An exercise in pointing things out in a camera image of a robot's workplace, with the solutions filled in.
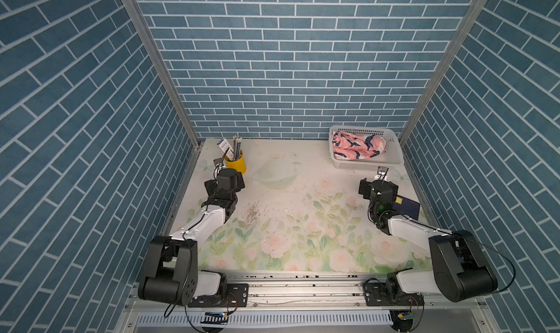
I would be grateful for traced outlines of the pink shark-print shorts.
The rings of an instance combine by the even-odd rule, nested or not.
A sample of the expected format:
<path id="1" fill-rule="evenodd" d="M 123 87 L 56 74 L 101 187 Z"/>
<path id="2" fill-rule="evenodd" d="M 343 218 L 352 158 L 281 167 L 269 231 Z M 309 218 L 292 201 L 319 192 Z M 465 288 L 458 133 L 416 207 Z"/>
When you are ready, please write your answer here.
<path id="1" fill-rule="evenodd" d="M 337 160 L 372 159 L 384 153 L 386 149 L 386 140 L 380 135 L 335 131 L 331 143 L 333 156 Z"/>

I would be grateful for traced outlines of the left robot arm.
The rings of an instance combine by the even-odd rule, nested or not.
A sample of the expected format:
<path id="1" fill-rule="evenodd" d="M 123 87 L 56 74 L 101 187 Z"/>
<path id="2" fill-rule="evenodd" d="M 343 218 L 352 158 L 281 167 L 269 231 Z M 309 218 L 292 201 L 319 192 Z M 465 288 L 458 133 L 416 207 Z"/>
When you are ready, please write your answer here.
<path id="1" fill-rule="evenodd" d="M 171 235 L 156 236 L 150 242 L 139 280 L 140 299 L 171 306 L 226 302 L 225 275 L 198 269 L 198 247 L 232 216 L 237 193 L 245 183 L 241 172 L 224 168 L 204 186 L 208 198 L 195 218 Z"/>

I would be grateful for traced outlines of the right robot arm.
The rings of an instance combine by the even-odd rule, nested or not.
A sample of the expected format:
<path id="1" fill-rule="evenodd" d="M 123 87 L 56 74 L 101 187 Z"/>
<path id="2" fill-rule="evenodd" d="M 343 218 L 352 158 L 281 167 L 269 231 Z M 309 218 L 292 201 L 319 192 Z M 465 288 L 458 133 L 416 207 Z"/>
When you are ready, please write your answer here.
<path id="1" fill-rule="evenodd" d="M 497 292 L 497 276 L 470 232 L 439 229 L 405 215 L 396 209 L 398 186 L 392 182 L 363 179 L 358 193 L 369 202 L 367 216 L 379 230 L 427 251 L 432 260 L 429 270 L 407 268 L 383 282 L 364 282 L 367 305 L 422 305 L 426 294 L 460 302 Z"/>

